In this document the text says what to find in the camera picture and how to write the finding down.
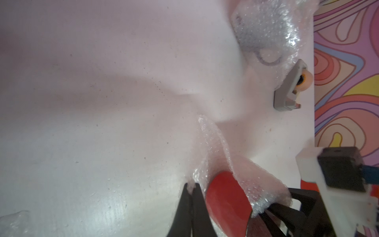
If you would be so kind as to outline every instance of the psychedelic wallpaper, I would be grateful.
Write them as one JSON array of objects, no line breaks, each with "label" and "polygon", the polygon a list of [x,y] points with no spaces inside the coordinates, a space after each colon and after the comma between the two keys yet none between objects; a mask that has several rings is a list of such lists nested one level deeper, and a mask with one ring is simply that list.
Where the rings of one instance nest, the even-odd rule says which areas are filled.
[{"label": "psychedelic wallpaper", "polygon": [[379,1],[322,6],[314,41],[316,146],[356,146],[379,166]]}]

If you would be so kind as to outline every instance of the red object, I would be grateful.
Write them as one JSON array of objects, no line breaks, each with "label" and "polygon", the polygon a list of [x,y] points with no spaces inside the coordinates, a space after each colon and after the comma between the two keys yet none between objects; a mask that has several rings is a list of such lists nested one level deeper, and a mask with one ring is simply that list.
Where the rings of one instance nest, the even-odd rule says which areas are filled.
[{"label": "red object", "polygon": [[308,182],[305,182],[303,180],[301,180],[301,182],[300,182],[300,188],[305,189],[305,190],[313,190],[313,191],[320,192],[318,187],[317,187],[317,184],[308,183]]},{"label": "red object", "polygon": [[228,237],[245,237],[252,208],[229,171],[218,174],[208,187],[205,203],[210,217]]},{"label": "red object", "polygon": [[371,188],[370,196],[379,198],[379,185],[373,184]]}]

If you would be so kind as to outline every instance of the black plastic part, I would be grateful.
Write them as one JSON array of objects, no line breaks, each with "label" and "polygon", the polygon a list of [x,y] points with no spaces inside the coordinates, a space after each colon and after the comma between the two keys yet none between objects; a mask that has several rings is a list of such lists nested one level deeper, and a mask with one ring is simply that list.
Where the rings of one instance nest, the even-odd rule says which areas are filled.
[{"label": "black plastic part", "polygon": [[365,185],[360,172],[362,157],[358,148],[334,147],[324,148],[317,157],[325,177],[325,183],[332,188],[365,192]]},{"label": "black plastic part", "polygon": [[301,75],[296,86],[301,85],[303,82],[304,82],[304,77],[303,75]]},{"label": "black plastic part", "polygon": [[[329,216],[326,212],[321,196],[316,191],[289,188],[292,198],[301,202],[300,211],[274,203],[268,210],[282,220],[294,237],[324,237],[335,236]],[[273,237],[282,237],[276,233],[277,227],[272,220],[263,218]]]},{"label": "black plastic part", "polygon": [[191,236],[217,237],[199,184],[196,184],[192,196],[187,191],[187,184],[184,185],[174,221],[167,235],[167,237]]},{"label": "black plastic part", "polygon": [[205,205],[203,193],[199,184],[196,184],[192,192],[193,219],[192,231],[193,237],[217,237],[213,229],[207,206]]},{"label": "black plastic part", "polygon": [[268,210],[277,218],[281,219],[292,232],[295,232],[296,229],[302,228],[307,218],[303,212],[278,203],[271,204]]},{"label": "black plastic part", "polygon": [[178,208],[167,237],[191,237],[192,230],[192,198],[184,185]]},{"label": "black plastic part", "polygon": [[265,223],[267,229],[269,230],[271,236],[273,237],[285,237],[285,234],[281,229],[276,225],[276,223],[267,215],[266,212],[260,213],[259,216]]}]

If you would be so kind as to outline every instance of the orange wheel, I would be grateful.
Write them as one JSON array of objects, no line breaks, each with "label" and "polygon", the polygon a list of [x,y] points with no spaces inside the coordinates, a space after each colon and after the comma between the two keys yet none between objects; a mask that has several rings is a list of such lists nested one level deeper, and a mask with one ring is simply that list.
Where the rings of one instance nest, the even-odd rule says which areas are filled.
[{"label": "orange wheel", "polygon": [[313,83],[313,75],[308,71],[307,69],[303,69],[303,72],[300,76],[299,82],[295,87],[295,90],[300,92],[300,91],[305,91],[308,89]]}]

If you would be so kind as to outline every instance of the plastic wrap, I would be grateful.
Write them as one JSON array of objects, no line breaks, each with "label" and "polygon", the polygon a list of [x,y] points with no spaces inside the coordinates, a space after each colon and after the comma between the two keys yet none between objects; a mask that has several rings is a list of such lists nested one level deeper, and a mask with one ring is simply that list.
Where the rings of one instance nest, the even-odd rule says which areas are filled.
[{"label": "plastic wrap", "polygon": [[0,237],[33,237],[30,212],[20,211],[0,217]]},{"label": "plastic wrap", "polygon": [[299,59],[318,8],[314,0],[241,0],[232,26],[249,64],[277,89]]},{"label": "plastic wrap", "polygon": [[288,188],[280,180],[251,160],[231,155],[221,131],[207,117],[201,116],[199,123],[204,159],[194,171],[193,179],[200,184],[204,193],[218,173],[231,171],[251,204],[252,216],[262,213],[274,202],[287,206],[291,204]]}]

